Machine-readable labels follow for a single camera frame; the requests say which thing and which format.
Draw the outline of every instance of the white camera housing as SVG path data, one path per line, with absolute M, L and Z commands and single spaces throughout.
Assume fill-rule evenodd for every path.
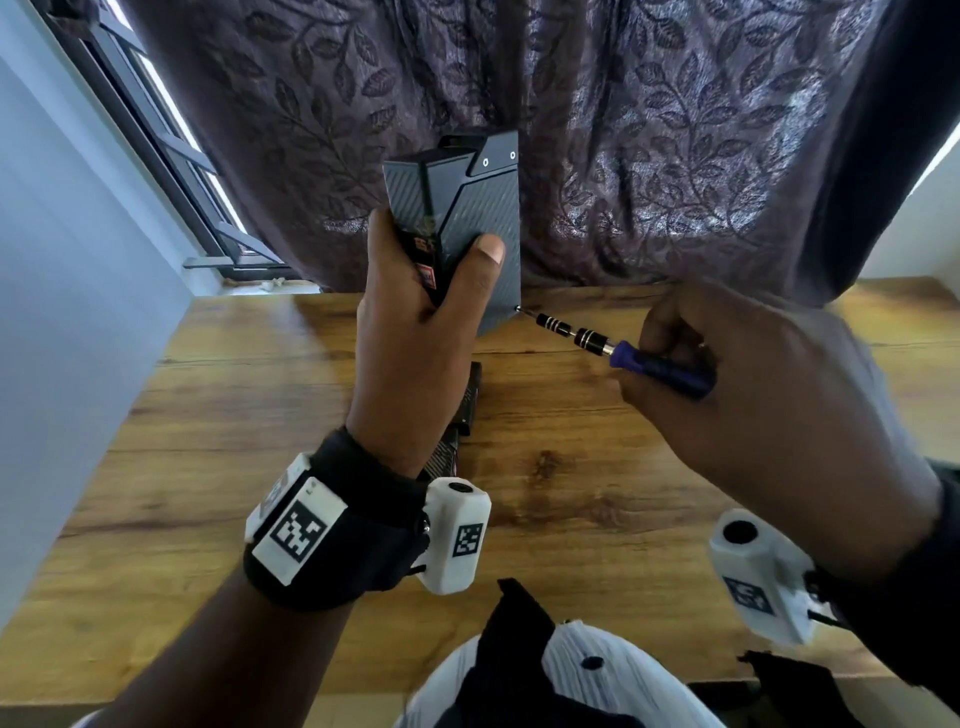
M 772 525 L 734 508 L 717 521 L 710 560 L 733 606 L 752 632 L 781 644 L 807 644 L 816 623 L 808 612 L 832 618 L 816 601 L 804 575 L 813 560 Z
M 438 477 L 426 490 L 430 546 L 414 562 L 417 578 L 435 595 L 462 592 L 473 583 L 487 536 L 490 496 L 462 477 Z

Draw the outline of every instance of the leaf pattern curtain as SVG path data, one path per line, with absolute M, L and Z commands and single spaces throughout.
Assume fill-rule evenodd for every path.
M 524 282 L 789 293 L 892 0 L 125 0 L 243 214 L 361 290 L 380 161 L 516 127 Z

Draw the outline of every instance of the person's left hand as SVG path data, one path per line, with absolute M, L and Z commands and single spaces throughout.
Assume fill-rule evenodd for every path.
M 383 465 L 416 477 L 467 389 L 477 327 L 506 249 L 496 235 L 477 238 L 436 309 L 388 210 L 371 213 L 367 246 L 347 431 Z

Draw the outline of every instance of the screwdriver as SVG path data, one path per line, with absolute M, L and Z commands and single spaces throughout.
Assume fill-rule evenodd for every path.
M 574 345 L 581 349 L 595 353 L 597 356 L 608 356 L 613 369 L 626 369 L 629 372 L 647 375 L 692 400 L 702 400 L 716 383 L 716 374 L 710 370 L 694 372 L 670 359 L 638 351 L 626 341 L 612 344 L 609 338 L 592 328 L 578 328 L 574 333 L 570 324 L 553 316 L 534 313 L 520 306 L 516 307 L 516 311 L 536 320 L 539 327 L 559 333 L 565 338 L 572 338 Z

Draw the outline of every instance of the purple screwdriver handle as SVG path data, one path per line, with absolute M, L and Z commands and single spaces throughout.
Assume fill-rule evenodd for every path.
M 692 372 L 662 356 L 639 352 L 626 341 L 616 345 L 610 355 L 610 365 L 652 377 L 692 400 L 702 400 L 716 383 L 714 372 Z

